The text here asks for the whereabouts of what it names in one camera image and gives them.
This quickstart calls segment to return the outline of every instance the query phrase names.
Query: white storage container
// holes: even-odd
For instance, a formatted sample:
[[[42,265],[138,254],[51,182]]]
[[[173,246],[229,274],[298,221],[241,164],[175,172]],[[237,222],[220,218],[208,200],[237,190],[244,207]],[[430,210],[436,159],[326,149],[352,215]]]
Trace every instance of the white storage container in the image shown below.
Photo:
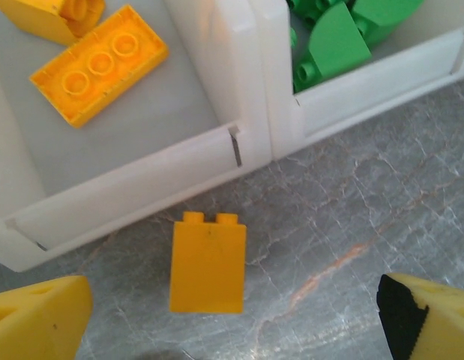
[[[108,0],[102,20],[125,2],[170,57],[81,130],[28,81],[64,47],[0,12],[0,263],[15,271],[271,161],[248,0]]]
[[[424,0],[370,63],[293,95],[286,0],[249,1],[276,159],[464,77],[464,0]]]

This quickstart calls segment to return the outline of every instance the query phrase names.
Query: marble countertop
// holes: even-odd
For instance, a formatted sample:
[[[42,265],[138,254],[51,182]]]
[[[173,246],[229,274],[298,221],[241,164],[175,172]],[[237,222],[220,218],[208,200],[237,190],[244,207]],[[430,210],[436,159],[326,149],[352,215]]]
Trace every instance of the marble countertop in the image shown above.
[[[168,311],[186,210],[248,226],[242,315]],[[375,300],[385,272],[464,288],[464,82],[34,270],[0,265],[0,292],[86,275],[78,359],[376,360],[391,359]]]

